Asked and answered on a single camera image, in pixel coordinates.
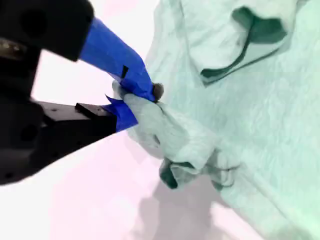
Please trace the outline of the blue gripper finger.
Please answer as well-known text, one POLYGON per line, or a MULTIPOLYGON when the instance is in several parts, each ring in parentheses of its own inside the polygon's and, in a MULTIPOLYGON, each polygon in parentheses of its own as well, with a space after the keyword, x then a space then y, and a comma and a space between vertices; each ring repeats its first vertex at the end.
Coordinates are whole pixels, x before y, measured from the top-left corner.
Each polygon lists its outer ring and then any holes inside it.
POLYGON ((163 86, 151 81, 139 54, 95 17, 88 0, 19 0, 17 10, 30 43, 105 71, 139 97, 162 97, 163 86))
POLYGON ((47 166, 137 124, 124 101, 111 97, 108 100, 108 105, 41 102, 44 116, 37 146, 37 165, 47 166))

